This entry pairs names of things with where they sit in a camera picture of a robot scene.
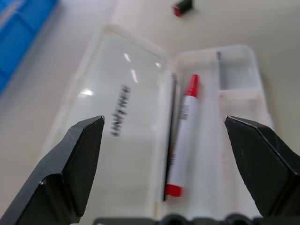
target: plastic case compartment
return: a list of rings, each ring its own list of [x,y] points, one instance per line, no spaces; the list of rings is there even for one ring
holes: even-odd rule
[[[184,93],[180,90],[185,90],[193,73],[201,79],[200,107],[183,196],[163,202],[172,73],[178,87],[174,111],[178,113]],[[112,113],[123,84],[132,90],[122,135],[115,138]],[[71,125],[104,115],[97,172],[82,223],[91,224],[98,217],[161,219],[170,213],[188,219],[222,219],[233,212],[257,216],[224,128],[227,114],[273,127],[250,48],[237,45],[185,52],[171,62],[151,43],[108,26],[91,42],[39,159]]]
[[[58,0],[0,0],[0,93]]]

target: red object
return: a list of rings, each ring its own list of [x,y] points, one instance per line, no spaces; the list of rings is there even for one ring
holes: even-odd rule
[[[189,86],[185,95],[194,96],[195,98],[198,97],[198,88],[199,88],[200,78],[197,74],[193,74],[190,81]]]
[[[178,7],[173,6],[173,9],[174,9],[174,14],[176,16],[181,16],[181,11],[180,11],[180,9]]]
[[[172,184],[167,184],[165,187],[165,194],[166,195],[171,195],[175,197],[180,197],[182,192],[182,187],[172,185]]]

